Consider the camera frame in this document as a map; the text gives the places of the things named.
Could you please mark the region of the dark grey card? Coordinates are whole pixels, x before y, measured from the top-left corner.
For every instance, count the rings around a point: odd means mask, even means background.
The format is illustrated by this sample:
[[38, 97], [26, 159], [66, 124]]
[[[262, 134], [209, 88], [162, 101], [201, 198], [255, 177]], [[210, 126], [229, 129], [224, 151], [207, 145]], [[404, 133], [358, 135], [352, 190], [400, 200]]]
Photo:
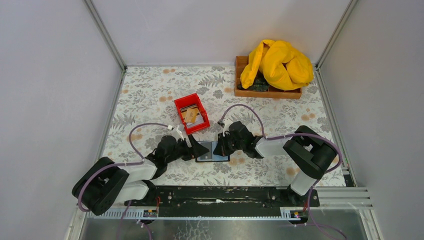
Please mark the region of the dark grey card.
[[200, 144], [207, 149], [207, 152], [201, 155], [197, 161], [198, 162], [208, 162], [212, 160], [212, 142], [211, 141], [202, 141]]

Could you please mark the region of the black card holder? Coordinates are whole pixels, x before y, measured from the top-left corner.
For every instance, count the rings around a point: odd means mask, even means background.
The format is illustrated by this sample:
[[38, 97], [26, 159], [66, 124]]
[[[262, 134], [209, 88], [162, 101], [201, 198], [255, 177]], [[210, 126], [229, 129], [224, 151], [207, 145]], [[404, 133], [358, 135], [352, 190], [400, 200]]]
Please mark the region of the black card holder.
[[203, 147], [206, 147], [209, 152], [201, 155], [195, 159], [196, 163], [219, 163], [219, 162], [229, 162], [230, 156], [221, 156], [214, 154], [213, 151], [217, 146], [217, 141], [200, 141], [199, 142]]

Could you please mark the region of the red plastic bin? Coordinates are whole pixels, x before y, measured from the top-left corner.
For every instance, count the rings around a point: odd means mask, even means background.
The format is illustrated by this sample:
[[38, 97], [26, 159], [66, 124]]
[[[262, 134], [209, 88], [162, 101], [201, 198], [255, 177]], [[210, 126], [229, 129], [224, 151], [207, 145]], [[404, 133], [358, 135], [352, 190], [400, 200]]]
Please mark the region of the red plastic bin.
[[174, 104], [188, 135], [210, 127], [207, 112], [196, 93], [178, 98]]

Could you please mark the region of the gold VIP card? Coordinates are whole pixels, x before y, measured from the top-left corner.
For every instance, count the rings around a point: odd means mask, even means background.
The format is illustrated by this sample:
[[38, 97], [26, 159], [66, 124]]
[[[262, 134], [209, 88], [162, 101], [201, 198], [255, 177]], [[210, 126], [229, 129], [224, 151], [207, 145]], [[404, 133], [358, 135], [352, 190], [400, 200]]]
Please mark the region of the gold VIP card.
[[199, 110], [197, 107], [187, 108], [182, 112], [183, 120], [186, 124], [194, 124], [197, 121]]

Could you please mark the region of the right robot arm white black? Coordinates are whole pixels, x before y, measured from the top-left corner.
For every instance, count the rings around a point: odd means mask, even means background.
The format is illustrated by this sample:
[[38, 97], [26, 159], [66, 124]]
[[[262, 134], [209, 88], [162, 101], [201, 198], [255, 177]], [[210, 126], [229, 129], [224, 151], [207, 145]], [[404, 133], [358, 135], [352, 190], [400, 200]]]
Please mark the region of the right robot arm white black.
[[243, 151], [252, 159], [289, 156], [300, 169], [289, 185], [298, 196], [306, 195], [322, 179], [340, 152], [333, 142], [305, 125], [294, 133], [266, 138], [253, 135], [240, 121], [224, 127], [213, 154], [228, 157], [236, 151]]

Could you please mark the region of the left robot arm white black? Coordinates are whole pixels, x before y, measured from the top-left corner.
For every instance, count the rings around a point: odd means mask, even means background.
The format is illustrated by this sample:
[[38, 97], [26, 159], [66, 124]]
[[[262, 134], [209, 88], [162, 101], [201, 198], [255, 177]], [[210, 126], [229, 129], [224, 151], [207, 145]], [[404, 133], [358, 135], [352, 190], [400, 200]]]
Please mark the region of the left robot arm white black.
[[153, 152], [140, 161], [116, 163], [107, 156], [101, 157], [71, 193], [81, 211], [99, 216], [114, 204], [143, 199], [149, 191], [147, 182], [163, 175], [171, 162], [197, 159], [210, 152], [192, 135], [165, 135]]

